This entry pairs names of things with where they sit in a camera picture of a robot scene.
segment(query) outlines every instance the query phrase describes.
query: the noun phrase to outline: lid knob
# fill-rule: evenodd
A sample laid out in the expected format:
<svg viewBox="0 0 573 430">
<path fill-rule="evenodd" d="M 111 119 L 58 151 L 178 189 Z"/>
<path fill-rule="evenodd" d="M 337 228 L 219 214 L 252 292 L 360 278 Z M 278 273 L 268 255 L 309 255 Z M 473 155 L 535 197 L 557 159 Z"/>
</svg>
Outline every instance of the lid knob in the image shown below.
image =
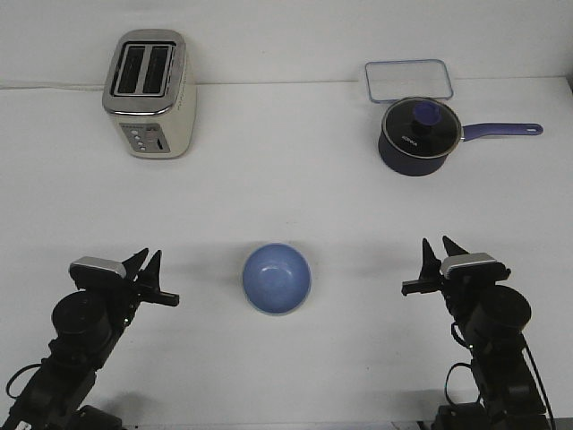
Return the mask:
<svg viewBox="0 0 573 430">
<path fill-rule="evenodd" d="M 431 100 L 416 103 L 413 113 L 415 120 L 422 125 L 436 125 L 441 121 L 440 105 Z"/>
</svg>

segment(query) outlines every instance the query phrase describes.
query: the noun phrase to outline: saucepan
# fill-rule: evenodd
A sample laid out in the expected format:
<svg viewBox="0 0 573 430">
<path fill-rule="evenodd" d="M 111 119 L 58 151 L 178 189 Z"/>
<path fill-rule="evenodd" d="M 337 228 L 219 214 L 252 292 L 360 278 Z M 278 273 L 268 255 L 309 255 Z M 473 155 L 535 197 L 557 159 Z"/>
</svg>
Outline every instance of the saucepan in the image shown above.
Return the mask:
<svg viewBox="0 0 573 430">
<path fill-rule="evenodd" d="M 394 102 L 382 118 L 378 151 L 384 162 L 408 176 L 438 170 L 459 142 L 492 134 L 537 135 L 539 124 L 484 123 L 462 126 L 456 113 L 436 99 L 410 97 Z"/>
</svg>

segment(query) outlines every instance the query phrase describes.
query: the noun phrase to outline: saucepan handle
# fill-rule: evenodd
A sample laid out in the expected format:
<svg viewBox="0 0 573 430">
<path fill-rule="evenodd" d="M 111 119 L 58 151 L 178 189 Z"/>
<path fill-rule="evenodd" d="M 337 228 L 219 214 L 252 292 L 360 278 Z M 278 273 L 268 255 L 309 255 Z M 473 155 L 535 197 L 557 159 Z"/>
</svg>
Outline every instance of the saucepan handle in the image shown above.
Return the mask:
<svg viewBox="0 0 573 430">
<path fill-rule="evenodd" d="M 539 124 L 483 123 L 464 125 L 464 141 L 471 141 L 492 134 L 518 134 L 536 136 L 543 133 Z"/>
</svg>

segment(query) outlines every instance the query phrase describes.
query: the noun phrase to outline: white table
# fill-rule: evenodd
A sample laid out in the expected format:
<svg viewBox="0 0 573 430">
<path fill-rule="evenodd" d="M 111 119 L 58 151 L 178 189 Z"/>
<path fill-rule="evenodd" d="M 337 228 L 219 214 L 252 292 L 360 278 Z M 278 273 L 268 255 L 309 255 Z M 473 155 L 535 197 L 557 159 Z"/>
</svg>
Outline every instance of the white table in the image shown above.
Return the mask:
<svg viewBox="0 0 573 430">
<path fill-rule="evenodd" d="M 571 414 L 573 97 L 565 79 L 454 82 L 464 124 L 537 122 L 541 136 L 461 143 L 426 177 L 376 142 L 383 107 L 357 82 L 206 85 L 180 159 L 129 156 L 98 91 L 3 90 L 0 380 L 47 356 L 68 264 L 162 249 L 179 307 L 142 305 L 87 402 L 126 424 L 432 419 L 468 354 L 439 294 L 404 298 L 421 240 L 486 252 L 533 308 L 525 330 L 557 417 Z M 258 245 L 297 247 L 312 291 L 270 317 L 244 299 Z M 452 378 L 457 400 L 474 382 Z M 5 414 L 12 401 L 0 396 Z"/>
</svg>

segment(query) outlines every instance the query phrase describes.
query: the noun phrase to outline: silver toaster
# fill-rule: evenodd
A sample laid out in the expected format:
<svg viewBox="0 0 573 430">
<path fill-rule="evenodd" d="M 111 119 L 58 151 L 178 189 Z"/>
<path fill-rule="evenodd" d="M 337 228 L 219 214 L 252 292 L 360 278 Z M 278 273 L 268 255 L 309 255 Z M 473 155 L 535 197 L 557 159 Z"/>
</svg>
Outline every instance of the silver toaster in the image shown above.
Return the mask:
<svg viewBox="0 0 573 430">
<path fill-rule="evenodd" d="M 102 103 L 128 151 L 171 159 L 189 147 L 197 93 L 184 38 L 172 30 L 134 30 L 117 44 Z"/>
</svg>

